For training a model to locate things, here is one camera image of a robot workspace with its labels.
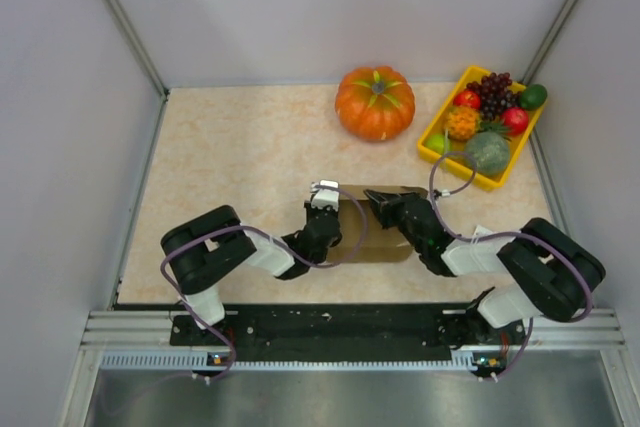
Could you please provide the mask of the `brown cardboard box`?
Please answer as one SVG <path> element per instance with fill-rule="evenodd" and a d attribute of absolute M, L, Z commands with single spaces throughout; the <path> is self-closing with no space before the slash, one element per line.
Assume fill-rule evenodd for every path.
<path fill-rule="evenodd" d="M 328 251 L 328 263 L 398 263 L 408 259 L 414 252 L 413 247 L 393 227 L 383 229 L 375 218 L 364 190 L 371 189 L 383 193 L 407 194 L 414 192 L 421 196 L 426 195 L 426 190 L 421 187 L 390 186 L 390 185 L 349 185 L 340 184 L 339 188 L 351 194 L 362 207 L 367 219 L 367 232 L 357 252 L 352 255 L 353 249 L 358 245 L 363 228 L 362 216 L 356 207 L 344 194 L 339 196 L 338 219 L 342 240 Z"/>

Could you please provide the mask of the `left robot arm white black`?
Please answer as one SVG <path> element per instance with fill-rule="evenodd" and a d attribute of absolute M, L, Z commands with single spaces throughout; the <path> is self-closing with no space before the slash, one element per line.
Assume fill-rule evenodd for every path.
<path fill-rule="evenodd" d="M 342 240 L 336 200 L 304 203 L 306 223 L 284 237 L 243 229 L 235 209 L 215 208 L 168 231 L 160 240 L 178 291 L 195 312 L 192 331 L 205 343 L 226 334 L 225 309 L 217 284 L 236 268 L 256 267 L 279 280 L 306 274 L 327 260 Z"/>

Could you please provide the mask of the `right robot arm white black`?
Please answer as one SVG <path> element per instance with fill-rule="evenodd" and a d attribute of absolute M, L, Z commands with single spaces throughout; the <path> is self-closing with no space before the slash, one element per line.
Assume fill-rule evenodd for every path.
<path fill-rule="evenodd" d="M 593 292 L 606 277 L 603 264 L 549 221 L 535 217 L 515 232 L 454 233 L 437 207 L 441 192 L 364 192 L 377 222 L 401 233 L 428 271 L 460 278 L 471 274 L 511 277 L 491 287 L 465 311 L 445 321 L 456 340 L 487 343 L 502 330 L 527 319 L 545 317 L 572 323 L 588 314 Z"/>

